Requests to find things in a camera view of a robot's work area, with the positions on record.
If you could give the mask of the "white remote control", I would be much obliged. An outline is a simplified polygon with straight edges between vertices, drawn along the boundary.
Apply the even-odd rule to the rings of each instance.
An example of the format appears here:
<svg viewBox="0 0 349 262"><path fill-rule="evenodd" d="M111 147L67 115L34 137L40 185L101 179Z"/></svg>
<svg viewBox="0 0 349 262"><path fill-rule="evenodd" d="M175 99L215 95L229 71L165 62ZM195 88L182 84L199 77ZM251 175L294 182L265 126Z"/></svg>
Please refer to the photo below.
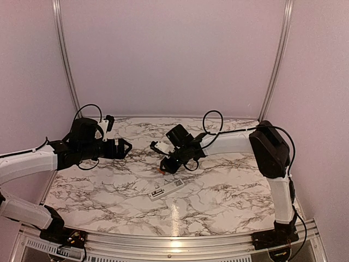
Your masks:
<svg viewBox="0 0 349 262"><path fill-rule="evenodd" d="M151 199L151 201L155 201L178 191L184 186L185 186L184 181L182 179L177 179L172 181L171 183L168 183L160 188L153 190L152 192L148 193L148 196Z"/></svg>

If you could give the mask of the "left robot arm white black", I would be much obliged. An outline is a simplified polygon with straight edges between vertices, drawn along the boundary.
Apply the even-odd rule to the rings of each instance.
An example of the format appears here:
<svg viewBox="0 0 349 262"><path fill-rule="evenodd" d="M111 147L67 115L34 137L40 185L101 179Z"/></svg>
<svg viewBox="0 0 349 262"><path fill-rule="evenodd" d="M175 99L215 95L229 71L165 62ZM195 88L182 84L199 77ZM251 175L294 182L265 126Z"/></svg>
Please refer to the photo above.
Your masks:
<svg viewBox="0 0 349 262"><path fill-rule="evenodd" d="M62 140L47 141L38 148L2 155L1 184L40 172L78 166L84 160L124 159L133 146L124 139L107 137L113 124L114 118L110 115L100 121L78 118ZM1 193L1 216L47 230L58 243L69 238L64 220L55 209L30 203L6 192Z"/></svg>

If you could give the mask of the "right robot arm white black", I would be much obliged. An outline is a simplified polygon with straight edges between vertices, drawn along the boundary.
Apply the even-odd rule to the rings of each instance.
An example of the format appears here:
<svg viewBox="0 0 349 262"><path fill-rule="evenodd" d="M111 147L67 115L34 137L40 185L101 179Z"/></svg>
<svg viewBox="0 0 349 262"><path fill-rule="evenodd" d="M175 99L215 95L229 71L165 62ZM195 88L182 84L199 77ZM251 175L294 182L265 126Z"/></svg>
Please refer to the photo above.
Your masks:
<svg viewBox="0 0 349 262"><path fill-rule="evenodd" d="M174 146L165 153L160 170L175 174L189 161L225 153L254 154L259 172L267 179L275 207L274 228L270 240L280 245L294 228L297 215L294 208L294 187L290 181L290 147L280 135L282 128L264 120L257 126L228 132L200 133L192 136L181 124L166 133Z"/></svg>

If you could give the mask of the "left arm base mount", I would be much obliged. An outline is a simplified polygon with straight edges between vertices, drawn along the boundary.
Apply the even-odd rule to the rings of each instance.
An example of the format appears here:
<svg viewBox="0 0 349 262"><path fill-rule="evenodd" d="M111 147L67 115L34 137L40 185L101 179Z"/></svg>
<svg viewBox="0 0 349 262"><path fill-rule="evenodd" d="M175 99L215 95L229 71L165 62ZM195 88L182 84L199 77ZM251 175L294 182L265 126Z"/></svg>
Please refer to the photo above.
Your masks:
<svg viewBox="0 0 349 262"><path fill-rule="evenodd" d="M48 229L42 230L39 237L63 247L69 246L83 249L85 247L87 232L63 227L62 229L55 231Z"/></svg>

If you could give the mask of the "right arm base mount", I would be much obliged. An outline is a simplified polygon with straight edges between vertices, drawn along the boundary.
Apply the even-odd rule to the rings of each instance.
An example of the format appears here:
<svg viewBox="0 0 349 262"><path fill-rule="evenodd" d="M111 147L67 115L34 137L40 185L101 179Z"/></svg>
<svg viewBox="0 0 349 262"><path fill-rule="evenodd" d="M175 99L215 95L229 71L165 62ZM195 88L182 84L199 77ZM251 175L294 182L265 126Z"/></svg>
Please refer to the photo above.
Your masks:
<svg viewBox="0 0 349 262"><path fill-rule="evenodd" d="M296 227L292 224L274 223L274 229L251 234L255 250L288 245L299 240Z"/></svg>

